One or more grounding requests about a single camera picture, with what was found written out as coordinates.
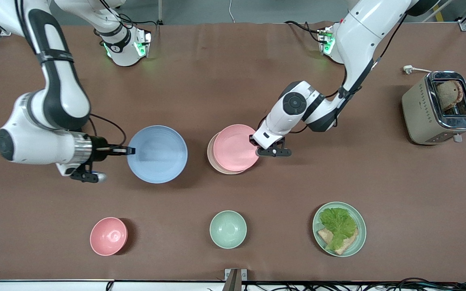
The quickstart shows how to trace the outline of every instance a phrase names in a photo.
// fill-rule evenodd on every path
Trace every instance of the pink bowl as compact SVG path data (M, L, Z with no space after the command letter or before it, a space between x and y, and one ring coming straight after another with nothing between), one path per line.
M244 171L258 160L256 147L249 142L255 130L244 124L223 129L215 138L213 155L216 162L229 171Z
M111 256L127 241L127 227L116 217L108 217L96 223L91 230L91 248L100 256Z

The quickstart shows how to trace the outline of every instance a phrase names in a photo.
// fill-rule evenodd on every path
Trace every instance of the toaster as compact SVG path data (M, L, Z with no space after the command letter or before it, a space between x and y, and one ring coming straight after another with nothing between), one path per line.
M463 98L444 110L438 85L456 81L463 88ZM417 144L439 144L447 140L461 142L466 132L466 81L456 72L431 72L402 97L402 109L411 140Z

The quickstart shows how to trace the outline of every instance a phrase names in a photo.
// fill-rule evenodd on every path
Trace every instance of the stacked plates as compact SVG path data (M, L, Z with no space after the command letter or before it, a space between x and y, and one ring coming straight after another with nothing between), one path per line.
M211 166L226 175L242 173L258 160L256 147L249 142L255 130L244 124L226 127L208 144L208 160Z

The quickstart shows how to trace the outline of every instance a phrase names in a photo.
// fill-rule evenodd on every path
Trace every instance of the brown table surface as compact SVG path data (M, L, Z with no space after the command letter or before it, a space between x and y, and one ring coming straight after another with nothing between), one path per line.
M215 280L243 267L251 280L466 281L466 134L460 144L411 144L400 107L424 76L403 74L404 65L466 78L466 32L457 24L404 24L339 127L290 135L291 158L260 159L237 176L207 163L209 139L231 124L256 127L292 81L334 92L343 66L320 56L305 31L239 23L162 26L151 58L123 68L107 59L92 29L63 28L93 112L129 137L153 124L176 129L189 148L187 166L154 185L125 157L109 157L95 165L108 181L89 184L61 177L54 165L0 157L0 279ZM0 127L20 94L43 87L24 39L1 38ZM110 125L96 125L110 142L121 139ZM329 256L312 236L314 213L330 201L351 204L366 221L366 244L355 256ZM212 217L226 209L248 223L233 250L209 236ZM131 235L120 255L102 257L89 233L110 216L126 219Z

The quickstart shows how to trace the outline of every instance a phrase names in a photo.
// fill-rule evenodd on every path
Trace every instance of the power cord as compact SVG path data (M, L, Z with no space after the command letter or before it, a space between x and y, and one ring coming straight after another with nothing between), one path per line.
M233 17L233 14L231 14L231 2L233 2L233 0L229 0L229 16L231 16L231 20L233 20L233 23L235 23L235 17Z
M400 26L402 26L402 24L404 23L404 20L405 18L407 17L407 14L404 13L404 16L402 17L402 20L400 20L400 23L398 24L398 26L396 27L395 31L393 32L392 36L390 37L390 40L388 41L388 44L386 45L386 48L384 49L384 51L381 53L381 56L379 57L379 59L381 59L384 54L386 53L386 51L388 50L388 48L390 47L390 44L394 38L394 36L396 35L396 32L398 31L398 29L400 28Z
M95 123L93 122L93 120L91 118L89 118L89 122L91 123L91 127L93 128L93 134L95 136L98 136L98 134L96 133Z
M118 124L116 124L116 123L114 123L114 122L110 121L109 119L104 118L104 117L102 117L102 116L98 116L98 115L96 115L96 114L90 114L90 115L91 115L91 116L94 116L94 117L96 117L96 118L98 118L98 119L101 119L101 120L103 120L103 121L106 121L106 122L108 122L108 123L110 123L110 124L112 124L112 125L114 125L117 129L119 129L119 130L122 132L122 135L123 135L123 140L122 140L122 142L120 142L120 144L115 145L115 146L113 146L113 147L109 147L109 148L103 148L103 149L101 149L101 150L111 150L111 149L116 149L116 148L118 148L118 147L123 146L123 144L127 141L127 134L126 134L125 131L120 127L120 125L118 125Z
M110 291L113 285L114 285L113 280L110 280L109 282L107 282L107 286L105 286L105 291Z
M429 70L414 68L412 65L404 66L404 67L402 68L402 70L403 70L406 74L411 74L413 71L419 71L419 72L432 72L432 71L429 71Z
M284 23L286 24L294 24L295 26L298 26L299 28L301 28L302 30L304 31L308 31L310 36L312 37L312 39L314 39L315 41L317 41L318 43L320 44L326 44L327 42L326 41L323 41L323 40L319 40L318 38L314 37L313 34L318 34L319 32L317 30L311 30L310 29L310 26L309 26L309 23L305 21L305 26L299 24L298 22L295 22L295 21L292 21L292 20L288 20L288 21L285 21Z
M125 28L128 28L127 26L125 26L123 24L124 21L127 21L131 24L145 24L145 23L153 23L155 26L156 26L156 30L157 30L157 26L158 24L155 22L155 21L152 21L152 20L148 20L148 21L133 21L131 20L131 18L124 14L124 13L118 13L118 15L116 15L112 10L111 10L111 7L109 6L109 4L107 4L107 2L105 2L105 0L100 0L100 3L107 9L107 11L109 11L110 13L112 13L115 17L117 17L118 19L120 19L120 24L122 24Z
M35 52L34 46L32 45L32 41L30 40L30 36L28 35L28 27L26 26L26 21L24 19L24 0L20 1L21 11L19 11L19 4L17 0L13 0L13 3L15 5L15 14L17 15L17 19L23 31L24 39L26 39L26 42L28 42L28 45Z

